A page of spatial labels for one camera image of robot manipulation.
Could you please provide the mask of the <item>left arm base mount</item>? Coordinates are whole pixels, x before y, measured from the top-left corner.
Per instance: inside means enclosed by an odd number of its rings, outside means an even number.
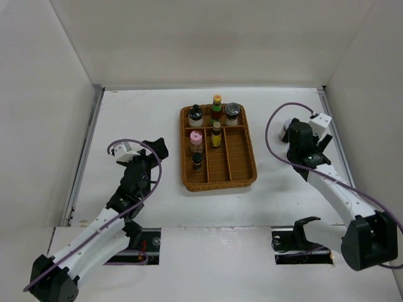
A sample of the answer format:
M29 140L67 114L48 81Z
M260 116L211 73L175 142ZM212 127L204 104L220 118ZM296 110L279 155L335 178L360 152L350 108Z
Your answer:
M136 246L129 245L125 250L114 255L106 266L157 266L161 249L160 228L143 229Z

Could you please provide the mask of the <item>black cap white powder bottle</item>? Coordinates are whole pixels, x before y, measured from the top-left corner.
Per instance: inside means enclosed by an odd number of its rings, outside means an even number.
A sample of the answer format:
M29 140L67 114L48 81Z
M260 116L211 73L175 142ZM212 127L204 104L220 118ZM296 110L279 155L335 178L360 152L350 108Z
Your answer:
M203 110L194 104L188 112L188 123L190 127L199 128L203 126Z

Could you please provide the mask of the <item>red sauce bottle yellow cap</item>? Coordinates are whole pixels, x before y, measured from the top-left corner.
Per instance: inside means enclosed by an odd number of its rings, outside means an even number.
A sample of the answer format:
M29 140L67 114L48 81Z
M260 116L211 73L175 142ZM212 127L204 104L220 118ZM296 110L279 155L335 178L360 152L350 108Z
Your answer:
M219 94L214 95L213 103L210 108L210 125L213 126L215 122L219 122L223 114L222 97Z

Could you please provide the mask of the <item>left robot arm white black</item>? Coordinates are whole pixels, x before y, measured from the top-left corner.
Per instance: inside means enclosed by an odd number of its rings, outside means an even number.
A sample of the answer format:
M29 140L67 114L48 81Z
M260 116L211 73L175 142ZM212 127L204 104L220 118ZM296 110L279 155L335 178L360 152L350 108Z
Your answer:
M163 138L139 142L123 138L106 149L125 168L119 186L99 215L63 249L40 255L33 263L24 288L38 301L74 301L85 277L123 250L141 244L142 227L135 222L160 180L151 179L169 155Z

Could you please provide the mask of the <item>black cap pepper shaker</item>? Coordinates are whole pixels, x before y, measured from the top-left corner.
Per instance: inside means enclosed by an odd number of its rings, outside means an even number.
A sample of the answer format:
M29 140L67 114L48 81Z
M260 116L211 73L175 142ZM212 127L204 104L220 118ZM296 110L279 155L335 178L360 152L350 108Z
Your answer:
M203 154L200 152L195 152L192 157L192 165L193 165L193 170L194 171L200 171L202 168L202 162L203 162Z

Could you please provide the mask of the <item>yellow oil bottle brown cap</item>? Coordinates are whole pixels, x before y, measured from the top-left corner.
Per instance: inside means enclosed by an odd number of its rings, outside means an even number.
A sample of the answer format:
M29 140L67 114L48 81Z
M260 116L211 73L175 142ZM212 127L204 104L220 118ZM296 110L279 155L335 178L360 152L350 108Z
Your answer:
M211 144L213 147L219 147L221 145L221 124L219 121L213 123Z

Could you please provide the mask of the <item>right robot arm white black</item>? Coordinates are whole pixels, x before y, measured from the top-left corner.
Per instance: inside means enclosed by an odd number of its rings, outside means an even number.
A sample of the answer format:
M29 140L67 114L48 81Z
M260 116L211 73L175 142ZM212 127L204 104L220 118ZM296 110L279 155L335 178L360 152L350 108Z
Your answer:
M344 223L337 227L316 216L297 220L293 244L300 249L318 244L335 250L355 271L387 268L398 256L397 232L402 223L385 206L368 204L371 197L344 182L324 155L332 140L325 133L330 120L327 115L313 116L307 123L286 120L280 133L281 141L288 144L284 163L316 188Z

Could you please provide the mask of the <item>pink cap spice jar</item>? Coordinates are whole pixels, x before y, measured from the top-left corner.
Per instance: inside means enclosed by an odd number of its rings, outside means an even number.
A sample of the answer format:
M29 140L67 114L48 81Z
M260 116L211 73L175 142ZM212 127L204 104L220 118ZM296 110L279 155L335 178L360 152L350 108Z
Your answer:
M203 142L203 135L200 131L194 130L190 133L190 151L192 153L203 153L205 144Z

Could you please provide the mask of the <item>clear lid powder jar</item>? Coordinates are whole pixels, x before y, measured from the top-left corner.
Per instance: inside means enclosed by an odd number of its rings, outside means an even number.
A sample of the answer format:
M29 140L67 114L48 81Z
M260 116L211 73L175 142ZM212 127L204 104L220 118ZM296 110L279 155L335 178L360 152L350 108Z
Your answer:
M225 115L226 121L225 124L227 126L237 126L239 124L238 117L241 112L241 107L237 103L229 103L225 107Z

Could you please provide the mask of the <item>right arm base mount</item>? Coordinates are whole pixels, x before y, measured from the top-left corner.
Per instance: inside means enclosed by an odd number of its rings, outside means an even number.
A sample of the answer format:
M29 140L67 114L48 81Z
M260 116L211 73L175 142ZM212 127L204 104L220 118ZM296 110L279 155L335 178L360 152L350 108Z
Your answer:
M274 226L271 229L271 247L275 252L277 265L329 264L333 265L331 251L307 240L304 226L316 216L297 220L293 226Z

